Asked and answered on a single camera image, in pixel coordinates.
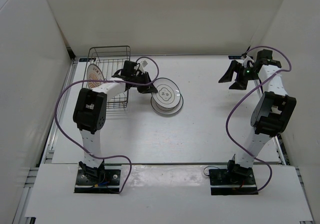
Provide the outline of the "green-rimmed white plate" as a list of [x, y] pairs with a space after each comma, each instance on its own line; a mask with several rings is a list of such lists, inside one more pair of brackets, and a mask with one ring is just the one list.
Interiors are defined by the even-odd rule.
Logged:
[[151, 107], [152, 109], [159, 115], [161, 116], [174, 116], [176, 115], [177, 113], [179, 113], [181, 110], [182, 110], [182, 107], [184, 105], [184, 98], [183, 96], [180, 97], [180, 101], [178, 103], [178, 105], [174, 108], [163, 108], [161, 106], [159, 106], [153, 98], [150, 99], [150, 104], [151, 104]]
[[151, 102], [161, 110], [169, 111], [175, 109], [181, 101], [179, 87], [168, 78], [158, 78], [153, 83], [157, 92], [152, 93]]

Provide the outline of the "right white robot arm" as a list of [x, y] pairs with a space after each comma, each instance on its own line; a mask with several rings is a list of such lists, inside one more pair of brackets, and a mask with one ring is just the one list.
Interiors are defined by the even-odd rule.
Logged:
[[249, 81], [256, 81], [257, 86], [249, 92], [262, 92], [251, 118], [251, 130], [247, 140], [235, 144], [242, 153], [229, 160], [224, 177], [230, 184], [238, 183], [250, 175], [254, 161], [264, 145], [277, 134], [282, 133], [293, 114], [297, 100], [286, 92], [281, 73], [290, 72], [291, 68], [283, 69], [281, 62], [273, 58], [275, 48], [260, 46], [255, 59], [245, 52], [242, 62], [231, 61], [227, 71], [219, 83], [232, 82], [230, 90], [246, 90]]

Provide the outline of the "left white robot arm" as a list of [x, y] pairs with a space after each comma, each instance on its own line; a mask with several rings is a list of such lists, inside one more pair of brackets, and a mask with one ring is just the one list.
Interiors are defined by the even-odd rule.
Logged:
[[73, 113], [84, 148], [84, 158], [79, 166], [93, 184], [100, 184], [105, 178], [100, 130], [106, 122], [107, 103], [130, 88], [136, 88], [142, 94], [158, 92], [145, 71], [146, 66], [146, 61], [126, 60], [110, 80], [100, 81], [97, 87], [82, 88], [79, 92]]

